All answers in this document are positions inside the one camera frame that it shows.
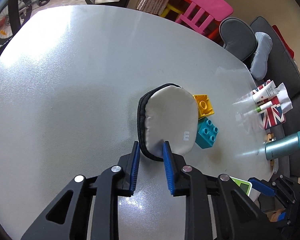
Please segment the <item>yellow kids stool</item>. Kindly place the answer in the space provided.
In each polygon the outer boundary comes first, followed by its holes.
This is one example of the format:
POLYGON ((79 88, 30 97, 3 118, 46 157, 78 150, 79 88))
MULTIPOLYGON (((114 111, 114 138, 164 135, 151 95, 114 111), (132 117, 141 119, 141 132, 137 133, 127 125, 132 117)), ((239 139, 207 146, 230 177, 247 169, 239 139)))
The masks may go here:
POLYGON ((165 18, 170 11, 177 13, 177 15, 183 14, 182 10, 175 8, 174 6, 167 4, 163 12, 160 14, 160 17, 165 18))

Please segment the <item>white cream tube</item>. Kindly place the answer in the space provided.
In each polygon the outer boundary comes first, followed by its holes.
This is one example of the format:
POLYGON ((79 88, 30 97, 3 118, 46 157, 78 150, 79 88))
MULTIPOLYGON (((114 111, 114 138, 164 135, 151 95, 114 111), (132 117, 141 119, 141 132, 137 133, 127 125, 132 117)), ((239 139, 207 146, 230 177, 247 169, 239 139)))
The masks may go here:
POLYGON ((272 80, 267 80, 262 85, 252 91, 252 99, 255 103, 272 98, 278 94, 275 83, 272 80))

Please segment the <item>Union Jack tissue box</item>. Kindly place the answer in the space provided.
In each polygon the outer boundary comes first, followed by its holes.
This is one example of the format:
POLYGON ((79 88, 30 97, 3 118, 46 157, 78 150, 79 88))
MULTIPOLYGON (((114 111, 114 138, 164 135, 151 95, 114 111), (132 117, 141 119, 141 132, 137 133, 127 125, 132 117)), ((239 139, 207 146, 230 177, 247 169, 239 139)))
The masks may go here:
POLYGON ((261 126, 265 130, 283 124, 285 122, 285 116, 277 95, 272 98, 265 99, 264 101, 256 103, 257 107, 268 101, 272 101, 273 103, 271 107, 258 113, 261 117, 261 126))

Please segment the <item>teal toy brick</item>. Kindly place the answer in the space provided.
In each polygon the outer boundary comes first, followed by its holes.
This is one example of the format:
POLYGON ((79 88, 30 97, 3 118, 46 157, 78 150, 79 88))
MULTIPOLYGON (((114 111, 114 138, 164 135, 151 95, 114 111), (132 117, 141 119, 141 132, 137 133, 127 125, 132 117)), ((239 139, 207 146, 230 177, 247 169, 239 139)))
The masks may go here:
POLYGON ((211 120, 204 117, 198 121, 198 130, 196 136, 196 144, 202 148, 211 148, 216 142, 219 129, 214 126, 211 120))

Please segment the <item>light grey pillow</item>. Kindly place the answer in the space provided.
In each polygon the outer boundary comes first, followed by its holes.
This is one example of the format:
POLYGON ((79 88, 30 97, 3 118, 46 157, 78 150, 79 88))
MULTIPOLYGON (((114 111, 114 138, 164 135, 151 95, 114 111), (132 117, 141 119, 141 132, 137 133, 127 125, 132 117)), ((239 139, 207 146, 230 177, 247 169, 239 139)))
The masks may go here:
POLYGON ((257 49, 254 52, 250 73, 256 80, 262 80, 267 73, 267 61, 271 52, 273 42, 271 37, 264 32, 255 33, 257 49))

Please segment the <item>teal metal thermos bottle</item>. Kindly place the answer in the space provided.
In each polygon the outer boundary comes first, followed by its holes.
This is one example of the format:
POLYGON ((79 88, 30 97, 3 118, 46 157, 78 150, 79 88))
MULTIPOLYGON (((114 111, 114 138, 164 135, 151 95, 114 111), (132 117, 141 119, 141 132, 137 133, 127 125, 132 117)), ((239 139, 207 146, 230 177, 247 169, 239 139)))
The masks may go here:
POLYGON ((265 145, 267 160, 278 159, 300 150, 300 131, 265 145))

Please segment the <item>red cushion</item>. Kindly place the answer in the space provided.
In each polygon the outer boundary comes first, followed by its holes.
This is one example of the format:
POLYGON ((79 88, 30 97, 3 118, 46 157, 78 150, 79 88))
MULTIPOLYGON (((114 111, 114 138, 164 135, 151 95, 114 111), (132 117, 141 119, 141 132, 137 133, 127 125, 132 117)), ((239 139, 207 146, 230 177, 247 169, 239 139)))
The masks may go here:
POLYGON ((279 31, 279 28, 277 25, 273 25, 272 28, 276 32, 276 34, 279 36, 280 40, 283 42, 285 48, 287 49, 288 53, 290 54, 291 58, 294 59, 294 51, 289 47, 289 45, 286 43, 284 37, 282 36, 281 32, 279 31))

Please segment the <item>grey zippered pouch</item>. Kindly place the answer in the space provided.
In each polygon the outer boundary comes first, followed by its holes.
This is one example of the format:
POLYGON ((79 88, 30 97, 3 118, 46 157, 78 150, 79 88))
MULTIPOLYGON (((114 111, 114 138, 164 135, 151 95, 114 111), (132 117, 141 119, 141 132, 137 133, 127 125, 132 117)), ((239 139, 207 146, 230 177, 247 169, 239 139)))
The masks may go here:
POLYGON ((148 159, 163 161, 165 141, 176 154, 185 155, 193 149, 198 106, 183 87, 166 83, 147 92, 139 100, 136 120, 140 149, 148 159))

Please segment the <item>yellow toy brick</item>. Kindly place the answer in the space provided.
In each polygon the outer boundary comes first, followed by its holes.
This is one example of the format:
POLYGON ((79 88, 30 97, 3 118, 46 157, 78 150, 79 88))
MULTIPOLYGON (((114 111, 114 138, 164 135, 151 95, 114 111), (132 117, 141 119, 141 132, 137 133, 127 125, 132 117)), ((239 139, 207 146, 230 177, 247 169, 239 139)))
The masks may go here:
POLYGON ((198 106, 198 119, 208 117, 215 113, 207 94, 193 95, 193 97, 198 106))

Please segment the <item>pink kids chair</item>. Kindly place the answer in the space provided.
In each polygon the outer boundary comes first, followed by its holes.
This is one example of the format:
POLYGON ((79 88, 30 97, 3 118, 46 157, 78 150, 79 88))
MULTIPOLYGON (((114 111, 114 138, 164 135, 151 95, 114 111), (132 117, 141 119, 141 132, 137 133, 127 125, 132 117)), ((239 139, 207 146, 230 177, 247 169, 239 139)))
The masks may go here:
POLYGON ((198 34, 207 36, 208 27, 213 21, 222 22, 233 13, 232 6, 225 0, 190 0, 190 5, 176 19, 198 34))

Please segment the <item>small white green-capped tube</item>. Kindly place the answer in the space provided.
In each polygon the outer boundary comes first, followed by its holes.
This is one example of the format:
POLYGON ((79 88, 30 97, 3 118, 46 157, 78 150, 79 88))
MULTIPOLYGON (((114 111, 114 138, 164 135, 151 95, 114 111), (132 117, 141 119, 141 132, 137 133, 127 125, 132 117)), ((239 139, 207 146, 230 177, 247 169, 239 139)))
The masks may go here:
POLYGON ((272 105, 273 105, 272 101, 268 101, 268 102, 266 102, 266 103, 264 103, 264 104, 258 106, 258 107, 256 108, 256 111, 257 111, 258 113, 260 113, 260 112, 266 110, 267 108, 271 107, 272 105))

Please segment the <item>dark grey sofa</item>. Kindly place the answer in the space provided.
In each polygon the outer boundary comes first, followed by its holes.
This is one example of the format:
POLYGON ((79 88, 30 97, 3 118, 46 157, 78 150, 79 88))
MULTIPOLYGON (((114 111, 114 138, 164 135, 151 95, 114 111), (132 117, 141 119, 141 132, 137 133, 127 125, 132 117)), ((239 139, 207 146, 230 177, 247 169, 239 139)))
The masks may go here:
MULTIPOLYGON (((229 17, 221 22, 219 33, 224 49, 245 63, 251 72, 257 73, 257 84, 272 80, 277 85, 284 83, 286 86, 293 108, 285 115, 285 123, 279 128, 274 128, 274 131, 283 135, 300 131, 300 72, 275 29, 261 16, 255 18, 251 24, 229 17), (272 48, 266 58, 265 70, 252 66, 263 45, 256 37, 256 33, 259 32, 266 33, 271 38, 272 48)), ((300 151, 282 157, 279 160, 279 172, 292 178, 300 178, 300 151)))

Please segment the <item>green white digital timer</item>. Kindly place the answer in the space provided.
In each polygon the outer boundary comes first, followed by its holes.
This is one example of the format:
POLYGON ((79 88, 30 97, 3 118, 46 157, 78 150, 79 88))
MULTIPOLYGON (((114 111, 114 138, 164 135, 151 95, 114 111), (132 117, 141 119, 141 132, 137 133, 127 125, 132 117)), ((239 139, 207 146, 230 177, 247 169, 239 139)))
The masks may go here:
POLYGON ((237 196, 237 190, 240 189, 247 197, 250 197, 251 194, 251 189, 252 189, 252 183, 247 181, 247 180, 243 180, 243 179, 239 179, 239 178, 235 178, 233 176, 230 176, 231 179, 231 195, 232 196, 237 196))

